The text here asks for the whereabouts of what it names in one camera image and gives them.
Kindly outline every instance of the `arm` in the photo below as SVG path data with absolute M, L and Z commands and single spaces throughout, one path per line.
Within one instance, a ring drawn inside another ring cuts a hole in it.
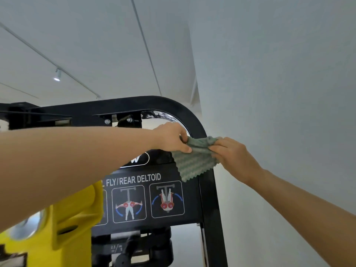
M 0 133 L 0 232 L 149 149 L 190 152 L 180 134 L 186 141 L 177 123 L 155 130 L 49 127 Z
M 261 168 L 246 147 L 230 138 L 211 150 L 239 181 L 269 202 L 331 266 L 356 266 L 356 216 Z

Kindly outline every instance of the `track light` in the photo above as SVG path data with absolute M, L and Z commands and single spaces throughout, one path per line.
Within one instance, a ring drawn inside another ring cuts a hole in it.
M 53 78 L 55 81 L 60 81 L 61 70 L 57 68 L 56 76 Z

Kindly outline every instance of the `cleaning cloth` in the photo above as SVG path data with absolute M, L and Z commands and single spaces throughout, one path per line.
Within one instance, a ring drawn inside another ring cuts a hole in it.
M 181 151 L 172 152 L 183 182 L 216 166 L 218 161 L 211 156 L 213 151 L 209 150 L 208 147 L 213 145 L 217 140 L 218 138 L 213 137 L 202 139 L 188 137 L 187 145 L 192 148 L 191 153 L 183 153 Z

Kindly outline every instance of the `exercise machine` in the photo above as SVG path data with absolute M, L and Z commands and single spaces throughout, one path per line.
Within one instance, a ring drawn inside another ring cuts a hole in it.
M 113 124 L 140 128 L 150 118 L 179 122 L 194 138 L 207 136 L 191 111 L 158 96 L 47 107 L 0 103 L 0 119 L 9 122 L 9 130 Z M 214 172 L 184 183 L 170 152 L 149 150 L 101 182 L 0 233 L 0 266 L 165 267 L 174 260 L 171 226 L 191 223 L 201 229 L 205 266 L 227 266 Z M 131 263 L 140 255 L 149 260 Z

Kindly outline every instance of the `hand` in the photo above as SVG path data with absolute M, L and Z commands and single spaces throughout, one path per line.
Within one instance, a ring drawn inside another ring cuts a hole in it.
M 182 136 L 184 142 L 188 141 L 187 132 L 179 123 L 167 122 L 163 125 L 156 127 L 153 132 L 158 136 L 156 149 L 164 151 L 181 151 L 184 153 L 192 152 L 192 148 L 184 144 L 179 135 Z
M 247 151 L 246 146 L 230 138 L 219 139 L 209 147 L 212 154 L 232 176 L 244 184 L 264 173 L 256 159 Z

